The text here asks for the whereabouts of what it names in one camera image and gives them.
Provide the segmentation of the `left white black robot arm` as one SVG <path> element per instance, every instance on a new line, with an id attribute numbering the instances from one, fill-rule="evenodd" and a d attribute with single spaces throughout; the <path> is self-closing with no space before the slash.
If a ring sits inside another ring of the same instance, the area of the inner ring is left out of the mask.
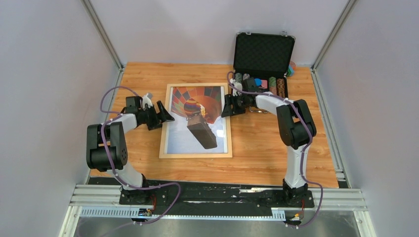
<path id="1" fill-rule="evenodd" d="M 129 163 L 125 134 L 143 124 L 148 130 L 154 130 L 174 120 L 161 101 L 153 105 L 147 95 L 127 97 L 126 106 L 115 118 L 87 127 L 87 166 L 111 174 L 124 191 L 132 192 L 134 200 L 147 203 L 153 187 Z"/>

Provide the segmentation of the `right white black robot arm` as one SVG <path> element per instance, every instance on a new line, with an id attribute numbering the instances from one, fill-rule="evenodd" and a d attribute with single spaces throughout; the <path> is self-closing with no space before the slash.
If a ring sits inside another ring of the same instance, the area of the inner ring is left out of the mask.
<path id="1" fill-rule="evenodd" d="M 317 130 L 305 100 L 290 100 L 261 89 L 244 88 L 234 78 L 227 80 L 232 89 L 224 97 L 221 116 L 241 115 L 247 108 L 256 107 L 277 117 L 279 134 L 287 147 L 287 171 L 283 179 L 283 202 L 295 206 L 308 193 L 304 176 L 305 157 Z"/>

